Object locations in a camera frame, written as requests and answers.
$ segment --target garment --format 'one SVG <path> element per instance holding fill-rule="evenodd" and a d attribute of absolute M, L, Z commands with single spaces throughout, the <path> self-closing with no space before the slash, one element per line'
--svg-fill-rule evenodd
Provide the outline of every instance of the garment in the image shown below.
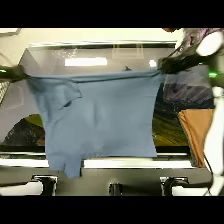
<path fill-rule="evenodd" d="M 213 109 L 188 109 L 178 114 L 195 158 L 195 165 L 198 167 L 205 167 L 204 140 L 210 128 L 213 113 Z"/>
<path fill-rule="evenodd" d="M 74 177 L 87 158 L 156 157 L 152 117 L 160 82 L 158 71 L 29 79 L 50 168 Z"/>

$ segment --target brown fabric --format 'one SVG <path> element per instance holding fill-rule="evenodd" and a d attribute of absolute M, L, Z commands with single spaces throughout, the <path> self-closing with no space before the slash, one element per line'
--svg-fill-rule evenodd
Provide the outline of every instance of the brown fabric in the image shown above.
<path fill-rule="evenodd" d="M 198 167 L 205 167 L 203 145 L 213 113 L 213 109 L 188 109 L 182 110 L 178 114 Z"/>

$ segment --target blue shirt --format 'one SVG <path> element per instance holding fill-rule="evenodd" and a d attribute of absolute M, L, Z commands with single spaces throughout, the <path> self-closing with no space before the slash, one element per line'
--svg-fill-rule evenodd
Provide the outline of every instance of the blue shirt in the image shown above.
<path fill-rule="evenodd" d="M 50 168 L 72 178 L 83 159 L 156 157 L 152 117 L 160 82 L 158 71 L 29 79 Z"/>

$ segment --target green led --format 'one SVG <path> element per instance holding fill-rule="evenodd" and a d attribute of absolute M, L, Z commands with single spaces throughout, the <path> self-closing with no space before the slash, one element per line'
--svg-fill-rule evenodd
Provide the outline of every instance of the green led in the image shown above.
<path fill-rule="evenodd" d="M 210 78 L 215 78 L 218 74 L 215 72 L 210 72 L 208 75 Z"/>

